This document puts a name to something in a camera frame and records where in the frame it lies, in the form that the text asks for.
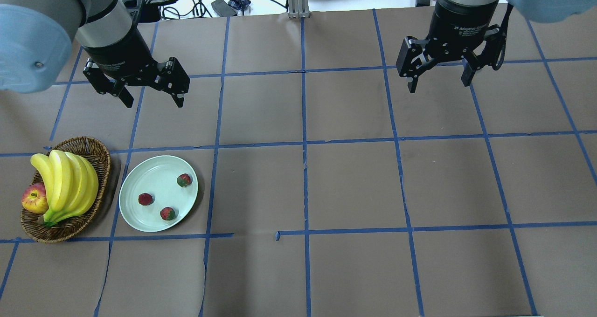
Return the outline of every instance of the power adapter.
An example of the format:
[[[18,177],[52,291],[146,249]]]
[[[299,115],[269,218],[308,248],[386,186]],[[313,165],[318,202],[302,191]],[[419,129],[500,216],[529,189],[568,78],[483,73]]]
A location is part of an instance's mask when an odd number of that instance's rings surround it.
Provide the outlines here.
[[[235,17],[238,13],[232,7],[228,6],[224,0],[216,0],[211,3],[211,7],[220,17]]]

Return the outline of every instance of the banana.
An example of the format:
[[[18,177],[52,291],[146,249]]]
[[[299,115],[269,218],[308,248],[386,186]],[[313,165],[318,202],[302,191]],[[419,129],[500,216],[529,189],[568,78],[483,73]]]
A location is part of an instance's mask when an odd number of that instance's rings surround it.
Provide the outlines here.
[[[91,208],[91,205],[93,205],[96,201],[99,188],[96,170],[85,158],[78,155],[77,158],[81,160],[85,168],[85,171],[83,171],[83,175],[85,177],[83,179],[87,181],[87,187],[85,188],[85,192],[83,193],[81,200],[77,204],[74,204],[72,209],[69,209],[68,211],[65,210],[57,214],[53,219],[54,223],[58,223],[59,221],[70,217],[82,215],[83,213],[87,212],[88,209]]]
[[[49,203],[49,209],[43,214],[43,219],[46,226],[53,226],[56,222],[49,220],[54,214],[62,212],[69,201],[73,188],[73,169],[69,158],[63,151],[49,152],[49,161],[54,171],[54,187],[52,202]]]
[[[54,172],[52,171],[52,164],[49,162],[49,157],[38,153],[31,156],[29,161],[41,175],[43,185],[45,185],[45,198],[49,204],[52,202],[54,191]]]
[[[62,212],[70,213],[77,209],[77,206],[79,203],[81,203],[83,196],[85,196],[88,173],[87,167],[83,163],[83,159],[81,159],[80,156],[69,152],[64,152],[64,154],[66,154],[66,157],[69,158],[73,166],[73,177],[75,178],[74,185],[76,186],[71,191],[69,202],[64,206],[64,209],[62,209]]]

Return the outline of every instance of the grid square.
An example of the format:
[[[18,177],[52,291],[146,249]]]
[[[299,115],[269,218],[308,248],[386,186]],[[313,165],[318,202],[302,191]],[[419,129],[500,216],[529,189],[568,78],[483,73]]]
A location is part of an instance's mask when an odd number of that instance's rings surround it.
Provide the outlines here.
[[[138,103],[140,88],[128,90]],[[102,141],[109,151],[128,149],[135,114],[136,109],[126,108],[109,94],[98,94],[91,84],[72,85],[52,145],[84,135]]]
[[[160,21],[153,58],[176,57],[188,75],[221,73],[225,33],[226,18]]]
[[[6,270],[8,268],[8,263],[10,262],[10,256],[13,253],[13,248],[13,243],[0,244],[0,276],[3,280],[4,274],[6,274]]]
[[[0,316],[92,316],[107,256],[107,242],[19,244],[0,300]]]
[[[492,138],[516,223],[597,220],[597,187],[574,136]]]
[[[220,144],[303,141],[301,75],[227,77]]]
[[[413,226],[506,224],[483,139],[403,141],[400,149]]]
[[[509,230],[415,232],[428,317],[531,315]]]
[[[205,316],[305,316],[305,239],[211,239]]]
[[[597,130],[597,61],[551,62],[549,68],[576,128]]]
[[[305,20],[307,69],[381,66],[380,56],[371,10],[315,12]]]
[[[583,139],[584,147],[593,163],[593,168],[597,168],[597,134],[583,134],[580,137]]]
[[[309,228],[406,226],[394,142],[309,145]]]
[[[204,246],[204,239],[115,241],[99,317],[196,317]]]
[[[141,33],[141,37],[143,37],[143,40],[147,44],[147,47],[151,48],[151,42],[153,41],[153,33],[155,31],[155,23],[140,23],[137,26],[137,29],[139,29],[139,33]],[[156,60],[158,62],[166,62],[168,60],[168,57],[170,57],[170,56],[178,57],[177,55],[169,55],[164,59],[156,58]],[[87,53],[87,51],[85,51],[85,49],[83,49],[83,51],[81,52],[81,58],[79,58],[79,63],[77,63],[77,65],[76,65],[75,75],[73,76],[74,82],[80,82],[80,81],[87,82],[87,77],[85,77],[85,75],[83,75],[83,69],[85,68],[85,64],[87,63],[88,58],[89,58],[89,54]],[[70,67],[70,70],[68,70],[69,77],[70,77],[71,71],[72,71],[72,67]]]
[[[505,64],[473,84],[489,133],[571,130],[542,63]]]
[[[48,145],[66,85],[43,92],[0,90],[0,153],[42,151]]]
[[[110,236],[114,222],[114,212],[118,207],[118,194],[122,185],[122,173],[126,164],[126,154],[111,154],[111,172],[104,192],[102,207],[91,223],[77,237]]]
[[[406,36],[424,39],[435,7],[376,9],[379,32],[382,35],[386,65],[396,64],[400,47]]]
[[[0,239],[27,237],[21,227],[21,196],[31,184],[35,168],[29,162],[29,156],[0,158],[2,172],[7,175],[0,179],[2,190],[2,215],[0,215]]]
[[[597,22],[597,7],[561,22],[531,24],[546,58],[595,57],[597,26],[591,22]],[[566,43],[570,32],[574,32],[574,41]]]
[[[593,317],[597,311],[597,227],[516,230],[537,310]]]
[[[418,316],[408,234],[309,239],[313,317]]]
[[[132,228],[122,218],[118,217],[116,227],[117,236],[145,236],[145,235],[163,235],[163,234],[204,234],[207,230],[207,212],[209,210],[209,192],[211,190],[211,171],[213,169],[214,151],[211,149],[198,149],[194,151],[160,151],[160,152],[138,152],[131,155],[131,161],[128,165],[130,173],[136,166],[144,160],[158,155],[177,156],[190,164],[197,174],[199,183],[199,194],[193,208],[175,226],[160,232],[141,232]]]
[[[303,147],[220,149],[212,233],[304,228]]]
[[[286,13],[230,18],[226,72],[298,70],[300,44],[300,20]]]
[[[219,78],[192,78],[182,108],[169,94],[146,88],[133,146],[213,145],[221,87]]]
[[[309,140],[392,137],[382,70],[307,73]]]
[[[407,81],[388,69],[398,136],[481,134],[471,90],[462,85],[460,66],[441,66],[425,73],[411,94]]]

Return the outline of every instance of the red strawberry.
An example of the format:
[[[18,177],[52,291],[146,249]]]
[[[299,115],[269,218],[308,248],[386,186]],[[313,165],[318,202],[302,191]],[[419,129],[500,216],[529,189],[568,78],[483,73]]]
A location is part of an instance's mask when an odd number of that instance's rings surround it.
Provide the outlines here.
[[[153,203],[153,196],[148,193],[139,194],[139,204],[141,205],[149,205]]]
[[[160,211],[160,216],[162,217],[162,219],[164,220],[172,220],[176,217],[176,214],[174,213],[174,209],[171,207],[165,207],[162,209],[162,211]]]
[[[188,174],[182,174],[176,179],[176,183],[178,183],[181,187],[186,187],[190,185],[191,182],[192,180]]]

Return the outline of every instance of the red apple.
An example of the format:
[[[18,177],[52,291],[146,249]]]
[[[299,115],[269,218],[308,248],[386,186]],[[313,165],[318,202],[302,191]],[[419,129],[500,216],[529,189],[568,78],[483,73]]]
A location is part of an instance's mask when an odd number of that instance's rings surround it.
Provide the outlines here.
[[[25,190],[21,198],[23,207],[36,214],[44,214],[48,210],[48,200],[45,198],[45,185],[35,183]]]

